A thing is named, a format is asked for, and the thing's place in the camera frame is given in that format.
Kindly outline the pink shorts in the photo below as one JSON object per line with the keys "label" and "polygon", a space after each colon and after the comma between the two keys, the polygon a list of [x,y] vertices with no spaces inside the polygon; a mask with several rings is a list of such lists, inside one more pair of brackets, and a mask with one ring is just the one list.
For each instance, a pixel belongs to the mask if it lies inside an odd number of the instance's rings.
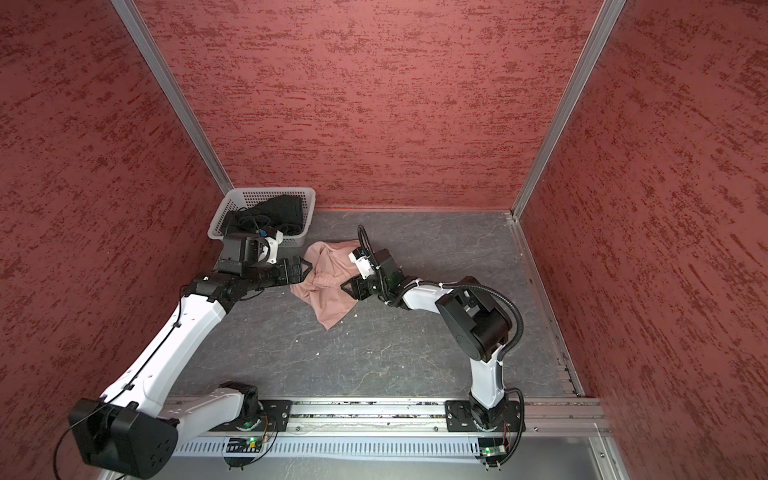
{"label": "pink shorts", "polygon": [[290,287],[297,298],[311,306],[317,321],[326,330],[338,324],[357,304],[341,285],[359,274],[349,259],[359,246],[358,240],[313,243],[304,256],[312,264],[312,271],[304,281]]}

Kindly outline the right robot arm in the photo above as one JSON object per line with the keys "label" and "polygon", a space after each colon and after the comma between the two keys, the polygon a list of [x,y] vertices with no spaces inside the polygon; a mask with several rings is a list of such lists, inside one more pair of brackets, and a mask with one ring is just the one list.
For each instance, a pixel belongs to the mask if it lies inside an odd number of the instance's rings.
{"label": "right robot arm", "polygon": [[405,275],[389,251],[358,247],[349,255],[359,274],[341,289],[355,300],[439,315],[470,360],[469,413],[482,430],[499,425],[508,410],[503,359],[522,339],[524,322],[514,303],[472,276],[436,282]]}

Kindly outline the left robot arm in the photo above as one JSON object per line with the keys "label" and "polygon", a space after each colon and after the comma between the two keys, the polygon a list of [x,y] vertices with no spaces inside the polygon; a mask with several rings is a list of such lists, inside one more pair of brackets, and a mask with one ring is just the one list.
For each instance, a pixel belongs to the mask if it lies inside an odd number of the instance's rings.
{"label": "left robot arm", "polygon": [[181,289],[175,311],[132,365],[97,399],[81,399],[68,415],[83,462],[124,477],[149,479],[176,447],[222,424],[267,432],[258,390],[237,381],[170,408],[171,387],[203,340],[234,305],[268,288],[303,282],[312,264],[278,258],[277,241],[236,233],[222,240],[215,267]]}

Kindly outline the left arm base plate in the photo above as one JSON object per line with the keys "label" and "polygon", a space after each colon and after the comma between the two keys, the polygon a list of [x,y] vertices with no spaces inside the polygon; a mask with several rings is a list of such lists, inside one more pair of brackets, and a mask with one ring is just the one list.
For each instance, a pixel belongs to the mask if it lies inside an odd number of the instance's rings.
{"label": "left arm base plate", "polygon": [[212,429],[212,432],[284,432],[292,406],[291,400],[260,400],[254,413],[218,425]]}

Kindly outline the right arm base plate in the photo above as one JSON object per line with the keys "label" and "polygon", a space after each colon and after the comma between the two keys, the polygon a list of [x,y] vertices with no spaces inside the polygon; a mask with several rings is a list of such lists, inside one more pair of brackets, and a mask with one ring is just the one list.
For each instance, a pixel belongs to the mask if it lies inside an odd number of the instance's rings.
{"label": "right arm base plate", "polygon": [[504,429],[526,431],[519,400],[502,400],[490,409],[472,398],[447,400],[444,406],[449,432],[501,433]]}

